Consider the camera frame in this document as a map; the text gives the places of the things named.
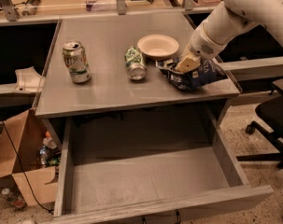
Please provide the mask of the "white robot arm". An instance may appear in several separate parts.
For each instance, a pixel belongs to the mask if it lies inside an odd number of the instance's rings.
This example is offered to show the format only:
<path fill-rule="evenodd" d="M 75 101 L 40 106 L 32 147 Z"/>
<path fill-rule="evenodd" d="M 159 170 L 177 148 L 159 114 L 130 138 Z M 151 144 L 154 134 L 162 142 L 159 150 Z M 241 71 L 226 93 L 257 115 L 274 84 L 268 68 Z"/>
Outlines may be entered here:
<path fill-rule="evenodd" d="M 176 70 L 184 74 L 196 69 L 258 25 L 283 47 L 283 0 L 222 0 L 192 32 Z"/>

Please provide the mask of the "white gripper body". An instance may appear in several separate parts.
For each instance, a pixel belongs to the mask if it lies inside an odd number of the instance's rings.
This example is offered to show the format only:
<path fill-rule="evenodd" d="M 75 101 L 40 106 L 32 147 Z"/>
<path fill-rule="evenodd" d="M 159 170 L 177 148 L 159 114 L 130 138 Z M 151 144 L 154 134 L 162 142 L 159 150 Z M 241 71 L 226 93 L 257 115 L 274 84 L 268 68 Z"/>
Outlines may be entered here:
<path fill-rule="evenodd" d="M 202 22 L 191 34 L 188 50 L 203 60 L 210 60 L 219 55 L 225 48 L 209 36 L 206 22 Z"/>

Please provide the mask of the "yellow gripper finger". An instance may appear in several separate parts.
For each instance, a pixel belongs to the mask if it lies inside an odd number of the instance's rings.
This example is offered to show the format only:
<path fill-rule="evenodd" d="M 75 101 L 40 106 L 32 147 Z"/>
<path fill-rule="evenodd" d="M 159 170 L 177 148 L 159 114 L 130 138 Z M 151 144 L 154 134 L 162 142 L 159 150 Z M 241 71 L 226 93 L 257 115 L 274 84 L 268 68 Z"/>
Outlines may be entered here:
<path fill-rule="evenodd" d="M 176 70 L 180 73 L 188 73 L 196 69 L 200 65 L 200 61 L 201 59 L 199 56 L 189 52 L 179 61 L 176 66 Z"/>

